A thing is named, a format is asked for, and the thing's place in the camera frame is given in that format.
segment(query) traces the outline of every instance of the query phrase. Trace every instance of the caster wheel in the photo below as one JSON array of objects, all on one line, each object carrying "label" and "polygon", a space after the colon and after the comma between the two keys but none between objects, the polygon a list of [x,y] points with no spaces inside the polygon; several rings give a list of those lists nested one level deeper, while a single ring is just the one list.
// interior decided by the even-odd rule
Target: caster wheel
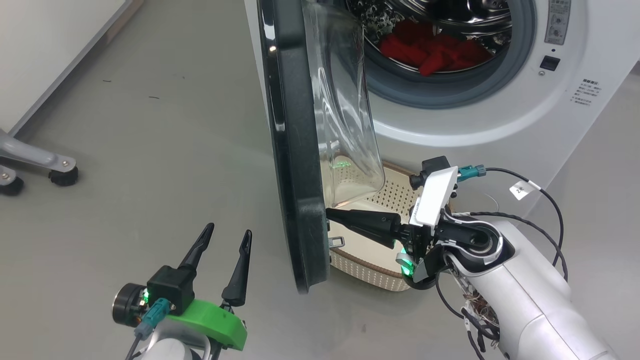
[{"label": "caster wheel", "polygon": [[0,193],[9,196],[16,196],[22,191],[24,181],[21,178],[16,177],[15,180],[9,185],[0,186]]},{"label": "caster wheel", "polygon": [[71,186],[78,181],[78,167],[74,167],[68,172],[51,170],[51,172],[49,172],[49,179],[58,186]]}]

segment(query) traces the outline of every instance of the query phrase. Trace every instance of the cable label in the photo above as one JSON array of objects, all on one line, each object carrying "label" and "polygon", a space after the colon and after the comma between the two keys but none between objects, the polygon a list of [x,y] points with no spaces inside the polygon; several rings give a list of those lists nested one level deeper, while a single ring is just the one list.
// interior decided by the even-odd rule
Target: cable label
[{"label": "cable label", "polygon": [[532,184],[529,184],[526,181],[519,181],[515,185],[513,185],[509,191],[516,197],[518,200],[524,199],[525,196],[529,195],[529,193],[536,191],[536,187]]}]

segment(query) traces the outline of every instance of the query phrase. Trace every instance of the front-loading washing machine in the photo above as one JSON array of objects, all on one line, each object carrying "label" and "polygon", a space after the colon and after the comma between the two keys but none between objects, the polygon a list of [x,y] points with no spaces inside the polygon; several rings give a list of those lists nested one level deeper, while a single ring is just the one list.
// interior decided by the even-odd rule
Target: front-loading washing machine
[{"label": "front-loading washing machine", "polygon": [[[444,155],[453,165],[508,168],[544,188],[640,57],[640,3],[631,0],[320,3],[317,12],[306,1],[245,0],[300,291],[327,276],[325,207],[380,189],[380,158],[417,172]],[[382,19],[370,11],[381,7]],[[426,76],[383,54],[376,41],[394,22],[425,19],[434,36],[475,41],[491,58]],[[525,215],[536,196],[516,199],[515,181],[466,181],[454,207]]]},{"label": "front-loading washing machine", "polygon": [[[457,24],[451,25],[446,13],[433,20],[434,27],[448,31],[462,26],[458,32],[467,37],[493,40],[491,61],[425,77],[384,57],[367,36],[371,11],[361,14],[367,88],[380,154],[413,171],[420,170],[422,160],[445,155],[459,166],[509,168],[544,188],[640,58],[640,2],[633,0],[322,2],[352,11],[356,6],[384,6],[389,10],[387,25],[397,17],[433,20],[430,8],[462,4],[470,13],[454,19]],[[259,28],[264,9],[255,0],[245,0],[245,5],[264,80]],[[274,6],[287,11],[280,14],[283,18],[276,14],[274,28],[292,21],[294,12],[301,13],[300,0],[274,0]],[[376,25],[380,36],[383,26]],[[505,34],[507,44],[496,51],[496,39],[504,42]],[[497,202],[500,209],[526,215],[537,196],[515,199],[509,192],[515,181],[492,175],[466,182],[456,208],[491,211]]]}]

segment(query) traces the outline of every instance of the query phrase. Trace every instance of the white washing machine body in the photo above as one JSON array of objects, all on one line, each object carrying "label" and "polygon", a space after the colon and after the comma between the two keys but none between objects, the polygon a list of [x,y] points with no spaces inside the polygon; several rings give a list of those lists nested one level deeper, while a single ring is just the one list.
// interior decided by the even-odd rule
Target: white washing machine body
[{"label": "white washing machine body", "polygon": [[[424,109],[370,92],[382,158],[419,171],[422,160],[445,155],[452,165],[502,167],[548,186],[640,58],[640,2],[562,0],[570,5],[564,44],[546,42],[550,4],[532,0],[535,32],[526,61],[500,90],[468,105]],[[258,70],[264,84],[255,0],[245,0]],[[541,67],[546,56],[555,70]],[[597,171],[598,164],[585,169]],[[516,200],[517,179],[489,174],[461,183],[458,211],[525,215],[535,195]]]}]

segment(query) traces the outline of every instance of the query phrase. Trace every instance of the red cloth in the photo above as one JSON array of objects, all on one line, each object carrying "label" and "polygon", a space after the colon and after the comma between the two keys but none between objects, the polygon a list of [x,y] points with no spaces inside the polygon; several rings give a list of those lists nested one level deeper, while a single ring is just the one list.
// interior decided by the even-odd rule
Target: red cloth
[{"label": "red cloth", "polygon": [[434,35],[431,24],[416,24],[411,20],[398,22],[393,32],[380,40],[380,52],[387,58],[417,67],[423,76],[436,71],[467,69],[493,56],[475,40]]}]

